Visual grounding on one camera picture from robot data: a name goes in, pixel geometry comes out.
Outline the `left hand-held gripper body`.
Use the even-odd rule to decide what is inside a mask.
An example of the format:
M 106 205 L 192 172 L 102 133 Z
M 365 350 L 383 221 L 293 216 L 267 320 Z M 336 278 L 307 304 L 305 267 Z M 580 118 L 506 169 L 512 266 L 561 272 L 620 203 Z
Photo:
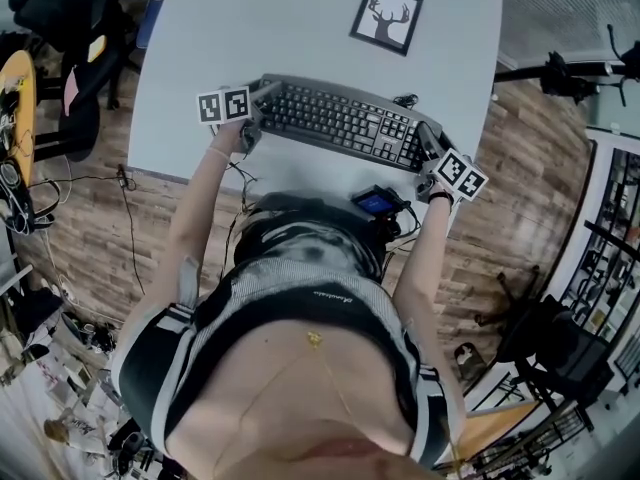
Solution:
M 221 88 L 197 96 L 200 125 L 211 131 L 221 125 L 240 123 L 240 153 L 251 153 L 261 138 L 262 113 L 251 99 L 249 86 Z

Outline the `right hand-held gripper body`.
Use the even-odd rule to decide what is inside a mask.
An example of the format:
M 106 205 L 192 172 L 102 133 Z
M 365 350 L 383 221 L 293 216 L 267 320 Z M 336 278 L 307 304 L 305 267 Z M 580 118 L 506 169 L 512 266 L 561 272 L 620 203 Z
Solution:
M 488 180 L 469 157 L 450 148 L 440 159 L 423 163 L 415 188 L 416 200 L 426 203 L 433 186 L 440 183 L 451 192 L 455 203 L 460 199 L 473 201 Z

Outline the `black keyboard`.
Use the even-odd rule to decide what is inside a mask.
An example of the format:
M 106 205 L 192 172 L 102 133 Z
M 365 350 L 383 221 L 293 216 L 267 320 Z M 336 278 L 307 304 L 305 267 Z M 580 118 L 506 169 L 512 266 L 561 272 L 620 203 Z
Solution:
M 281 74 L 264 74 L 250 88 L 275 81 L 282 92 L 271 112 L 262 113 L 266 132 L 412 173 L 429 161 L 417 135 L 420 121 L 438 137 L 442 156 L 452 146 L 436 121 L 366 91 Z

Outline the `person's left forearm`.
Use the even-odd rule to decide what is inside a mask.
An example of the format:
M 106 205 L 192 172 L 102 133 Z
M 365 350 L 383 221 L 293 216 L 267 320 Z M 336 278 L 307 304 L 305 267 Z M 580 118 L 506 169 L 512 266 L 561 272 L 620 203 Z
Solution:
M 213 224 L 220 184 L 231 157 L 221 143 L 210 145 L 172 217 L 167 247 L 158 270 L 159 287 L 175 295 L 185 260 L 201 267 Z

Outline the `person's right forearm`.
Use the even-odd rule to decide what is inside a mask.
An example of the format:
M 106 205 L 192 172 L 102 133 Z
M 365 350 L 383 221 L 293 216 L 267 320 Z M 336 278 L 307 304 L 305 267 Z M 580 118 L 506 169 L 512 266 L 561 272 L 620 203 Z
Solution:
M 440 191 L 445 190 L 436 187 L 431 193 Z M 393 300 L 398 309 L 415 309 L 434 302 L 442 277 L 451 209 L 444 199 L 428 204 L 422 228 L 394 291 Z

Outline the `person's left hand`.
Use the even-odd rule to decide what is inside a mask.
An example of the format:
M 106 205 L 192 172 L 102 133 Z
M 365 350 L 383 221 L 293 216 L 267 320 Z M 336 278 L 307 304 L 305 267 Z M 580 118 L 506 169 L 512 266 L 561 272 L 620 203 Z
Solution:
M 227 156 L 233 153 L 241 153 L 243 150 L 243 139 L 241 138 L 243 127 L 244 123 L 240 121 L 212 125 L 213 138 L 210 147 L 221 151 Z

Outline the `small blue screen device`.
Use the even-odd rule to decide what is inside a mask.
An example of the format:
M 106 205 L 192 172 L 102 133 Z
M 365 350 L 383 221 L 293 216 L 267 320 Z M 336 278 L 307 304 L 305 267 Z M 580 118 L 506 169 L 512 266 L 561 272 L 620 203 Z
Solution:
M 409 205 L 391 187 L 383 188 L 379 185 L 373 185 L 352 195 L 350 201 L 375 218 L 395 216 L 403 212 Z

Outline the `blue chair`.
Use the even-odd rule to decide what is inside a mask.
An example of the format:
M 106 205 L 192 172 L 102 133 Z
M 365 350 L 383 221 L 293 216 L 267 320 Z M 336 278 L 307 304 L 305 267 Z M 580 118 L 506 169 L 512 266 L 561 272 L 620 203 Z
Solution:
M 136 45 L 139 49 L 146 49 L 148 47 L 155 23 L 159 16 L 160 10 L 165 0 L 155 1 L 148 0 L 145 15 L 141 21 L 138 34 L 136 38 Z

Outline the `framed deer picture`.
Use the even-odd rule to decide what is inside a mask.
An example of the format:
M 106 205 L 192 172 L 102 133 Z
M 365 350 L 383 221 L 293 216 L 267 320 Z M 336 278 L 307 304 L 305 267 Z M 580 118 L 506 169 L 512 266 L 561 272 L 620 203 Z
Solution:
M 423 0 L 361 0 L 349 36 L 406 57 Z

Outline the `black round stool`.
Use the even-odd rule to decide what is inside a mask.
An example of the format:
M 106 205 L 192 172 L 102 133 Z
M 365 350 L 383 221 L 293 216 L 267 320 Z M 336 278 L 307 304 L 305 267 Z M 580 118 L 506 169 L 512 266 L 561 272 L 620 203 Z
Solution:
M 63 145 L 70 147 L 65 153 L 67 159 L 76 163 L 85 160 L 96 144 L 99 129 L 100 106 L 97 97 L 84 101 L 68 116 L 61 116 L 59 130 L 63 133 Z

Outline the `pink paper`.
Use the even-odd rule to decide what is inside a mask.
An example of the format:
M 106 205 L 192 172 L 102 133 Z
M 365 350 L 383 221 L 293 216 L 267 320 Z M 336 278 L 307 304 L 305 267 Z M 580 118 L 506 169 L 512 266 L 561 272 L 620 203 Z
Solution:
M 79 94 L 79 88 L 78 88 L 76 75 L 75 75 L 75 67 L 72 67 L 71 70 L 69 71 L 69 74 L 66 77 L 66 81 L 63 89 L 62 104 L 63 104 L 63 112 L 65 117 L 68 117 L 70 115 L 71 105 L 73 101 L 76 99 L 78 94 Z

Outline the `white shelf with black frames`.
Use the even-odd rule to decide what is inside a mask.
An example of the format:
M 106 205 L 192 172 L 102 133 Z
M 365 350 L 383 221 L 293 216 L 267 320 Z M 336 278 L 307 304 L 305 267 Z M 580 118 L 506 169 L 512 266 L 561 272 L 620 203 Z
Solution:
M 586 133 L 592 155 L 583 195 L 543 294 L 612 343 L 640 306 L 640 137 Z

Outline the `black bin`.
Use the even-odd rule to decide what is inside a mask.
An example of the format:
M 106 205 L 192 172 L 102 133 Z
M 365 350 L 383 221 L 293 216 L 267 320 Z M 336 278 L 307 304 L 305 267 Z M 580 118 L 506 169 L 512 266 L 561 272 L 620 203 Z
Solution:
M 477 380 L 487 369 L 487 363 L 471 342 L 459 345 L 454 350 L 454 358 L 460 378 L 465 382 L 471 383 Z

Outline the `black office chair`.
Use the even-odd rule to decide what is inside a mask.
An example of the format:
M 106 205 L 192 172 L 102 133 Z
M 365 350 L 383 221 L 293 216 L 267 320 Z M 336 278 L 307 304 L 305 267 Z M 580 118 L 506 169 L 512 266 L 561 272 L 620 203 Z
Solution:
M 120 0 L 8 0 L 14 22 L 35 33 L 62 55 L 60 76 L 47 80 L 65 85 L 72 67 L 79 88 L 72 106 L 95 97 L 108 88 L 107 108 L 119 107 L 117 89 L 120 74 L 135 48 L 133 18 Z M 87 62 L 89 45 L 100 35 L 107 38 L 101 56 Z
M 573 313 L 553 296 L 534 297 L 540 268 L 523 293 L 516 297 L 504 273 L 497 275 L 509 307 L 489 317 L 477 315 L 480 327 L 502 324 L 495 361 L 515 365 L 519 378 L 539 392 L 557 393 L 587 408 L 594 404 L 613 378 L 608 363 L 609 343 L 573 320 Z

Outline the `person's body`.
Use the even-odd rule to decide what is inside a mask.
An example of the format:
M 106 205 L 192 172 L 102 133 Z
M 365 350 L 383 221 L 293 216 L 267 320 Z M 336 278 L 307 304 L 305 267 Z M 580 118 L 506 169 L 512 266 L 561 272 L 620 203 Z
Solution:
M 198 480 L 429 478 L 459 436 L 459 383 L 432 305 L 398 309 L 385 248 L 352 210 L 259 201 L 209 294 L 184 261 L 127 320 L 115 388 L 153 444 Z

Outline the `yellow round table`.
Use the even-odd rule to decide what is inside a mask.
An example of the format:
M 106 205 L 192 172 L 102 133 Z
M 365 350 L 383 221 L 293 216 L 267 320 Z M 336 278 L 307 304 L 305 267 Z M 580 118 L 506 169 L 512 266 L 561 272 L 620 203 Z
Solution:
M 9 155 L 17 162 L 26 186 L 31 184 L 35 159 L 36 71 L 26 50 L 14 52 L 0 71 L 0 82 L 15 89 L 18 104 L 14 112 L 13 146 Z

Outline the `orange top white table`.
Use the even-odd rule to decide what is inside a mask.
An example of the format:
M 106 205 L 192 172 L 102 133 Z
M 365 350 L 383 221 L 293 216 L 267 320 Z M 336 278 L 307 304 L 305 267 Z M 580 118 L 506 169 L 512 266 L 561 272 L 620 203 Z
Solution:
M 518 426 L 538 406 L 538 402 L 529 401 L 469 413 L 457 443 L 458 456 L 472 458 Z

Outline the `pile of papers and boxes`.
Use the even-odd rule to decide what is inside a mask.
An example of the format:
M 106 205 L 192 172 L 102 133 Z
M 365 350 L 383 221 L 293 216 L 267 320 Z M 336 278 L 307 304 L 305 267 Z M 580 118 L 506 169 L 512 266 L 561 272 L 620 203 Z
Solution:
M 29 344 L 27 364 L 12 336 L 0 348 L 0 480 L 146 480 L 119 474 L 108 444 L 129 415 L 89 379 L 83 365 L 45 336 Z

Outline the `black scooter handlebar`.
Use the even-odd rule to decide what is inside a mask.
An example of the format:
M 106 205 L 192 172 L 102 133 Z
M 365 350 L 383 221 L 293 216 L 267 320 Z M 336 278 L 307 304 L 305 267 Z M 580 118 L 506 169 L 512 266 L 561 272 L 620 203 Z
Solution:
M 611 61 L 566 62 L 557 52 L 549 53 L 540 66 L 519 68 L 496 73 L 493 83 L 506 83 L 537 79 L 544 94 L 571 98 L 576 105 L 596 96 L 602 87 L 615 88 L 621 104 L 627 107 L 624 85 L 628 80 L 640 84 L 640 40 L 620 54 L 616 48 L 614 27 L 607 25 L 610 47 L 617 59 Z

